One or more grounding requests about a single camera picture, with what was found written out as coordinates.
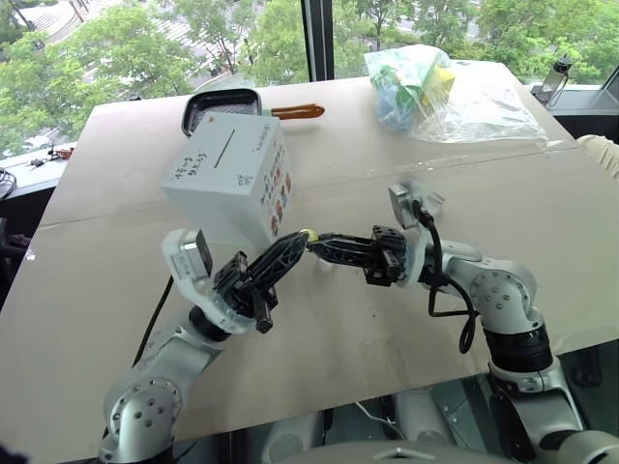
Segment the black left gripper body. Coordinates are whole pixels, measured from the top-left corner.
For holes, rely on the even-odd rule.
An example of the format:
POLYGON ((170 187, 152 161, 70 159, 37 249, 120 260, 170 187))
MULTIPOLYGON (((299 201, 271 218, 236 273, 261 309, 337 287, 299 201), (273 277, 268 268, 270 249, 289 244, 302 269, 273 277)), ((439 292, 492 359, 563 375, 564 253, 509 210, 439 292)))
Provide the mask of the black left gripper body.
POLYGON ((271 310, 278 304, 275 272, 248 265, 248 256, 237 251, 216 273, 214 290, 235 314, 254 321, 258 332, 273 328, 271 310))

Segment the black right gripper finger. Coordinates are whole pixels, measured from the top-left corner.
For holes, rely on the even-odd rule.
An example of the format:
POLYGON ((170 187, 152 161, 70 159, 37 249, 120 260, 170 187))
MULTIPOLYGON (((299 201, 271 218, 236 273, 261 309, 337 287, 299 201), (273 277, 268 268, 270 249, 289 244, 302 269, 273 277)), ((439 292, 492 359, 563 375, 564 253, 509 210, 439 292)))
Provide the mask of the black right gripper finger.
POLYGON ((370 251, 373 248, 372 239, 340 233, 320 234, 316 243, 340 251, 370 251))
POLYGON ((331 264, 368 268, 372 263, 372 249, 370 251, 340 251, 312 243, 308 245, 308 250, 331 264))

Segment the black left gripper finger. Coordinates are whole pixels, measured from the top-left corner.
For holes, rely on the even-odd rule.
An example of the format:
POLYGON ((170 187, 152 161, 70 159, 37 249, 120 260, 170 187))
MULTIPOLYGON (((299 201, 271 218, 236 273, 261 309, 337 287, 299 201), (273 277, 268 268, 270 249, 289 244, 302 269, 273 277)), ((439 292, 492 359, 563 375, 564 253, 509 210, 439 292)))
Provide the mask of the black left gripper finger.
POLYGON ((260 287, 270 289, 289 272, 303 256, 307 240, 278 240, 261 256, 260 287))
POLYGON ((276 240, 248 266, 253 285, 275 285, 303 256, 310 233, 298 231, 276 240))

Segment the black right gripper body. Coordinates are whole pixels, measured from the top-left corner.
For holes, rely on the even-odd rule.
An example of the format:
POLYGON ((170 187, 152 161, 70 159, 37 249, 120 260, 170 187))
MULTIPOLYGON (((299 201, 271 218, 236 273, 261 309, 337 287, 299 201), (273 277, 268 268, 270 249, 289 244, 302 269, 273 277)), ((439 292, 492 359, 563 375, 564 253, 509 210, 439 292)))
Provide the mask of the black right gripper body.
POLYGON ((406 240, 396 229, 374 225, 371 235, 372 256, 365 270, 367 284, 389 287, 405 275, 406 240))

